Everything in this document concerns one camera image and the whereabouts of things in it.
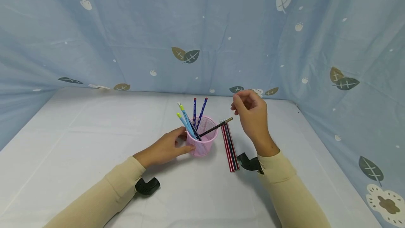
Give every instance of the white tablecloth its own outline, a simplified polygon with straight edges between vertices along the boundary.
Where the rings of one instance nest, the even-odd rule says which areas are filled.
[[[112,167],[181,126],[180,101],[192,113],[194,95],[65,88],[0,152],[0,227],[39,228]],[[197,96],[197,111],[203,96]],[[205,115],[231,116],[237,154],[256,156],[231,97],[209,97]],[[269,129],[333,227],[381,227],[299,109],[267,100]],[[106,227],[279,227],[256,172],[230,173],[221,133],[204,158],[179,157],[146,172],[161,188],[135,196]]]

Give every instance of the left hand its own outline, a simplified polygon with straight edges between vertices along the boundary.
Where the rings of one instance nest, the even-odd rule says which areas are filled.
[[[178,129],[174,129],[166,133],[153,145],[133,155],[133,157],[136,158],[139,163],[141,163],[141,165],[146,169],[151,165],[165,164],[176,158],[177,156],[189,153],[190,151],[195,149],[195,146],[193,145],[176,147],[176,139],[178,137],[186,139],[187,133],[185,127],[179,127]]]

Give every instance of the sleeve cuff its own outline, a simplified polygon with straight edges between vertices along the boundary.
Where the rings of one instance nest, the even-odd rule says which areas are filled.
[[[266,177],[266,180],[269,183],[284,182],[296,175],[296,170],[293,165],[281,151],[271,157],[262,157],[258,155],[257,158],[264,172],[264,175],[262,176]]]
[[[115,192],[122,197],[133,190],[135,194],[135,184],[145,172],[145,168],[134,157],[130,156],[123,163],[115,166],[105,178],[110,183]]]

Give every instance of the red pencil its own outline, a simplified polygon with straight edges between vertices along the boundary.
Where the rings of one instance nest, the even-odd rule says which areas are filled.
[[[222,136],[224,137],[224,145],[225,145],[226,157],[228,159],[229,171],[230,172],[235,172],[232,161],[230,160],[230,151],[229,151],[229,146],[228,146],[227,141],[226,141],[225,126],[224,125],[221,126],[221,131],[222,131]]]

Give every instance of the hand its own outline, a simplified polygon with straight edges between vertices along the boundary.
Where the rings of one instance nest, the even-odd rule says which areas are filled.
[[[267,126],[267,104],[253,90],[234,94],[230,109],[239,114],[243,131],[252,140],[257,154],[270,157],[280,152]]]
[[[195,149],[194,145],[176,147],[176,139],[178,137],[186,139],[187,133],[185,127],[179,127],[166,133],[153,145],[135,154],[133,157],[146,169],[151,165],[165,164],[177,156],[189,153]]]

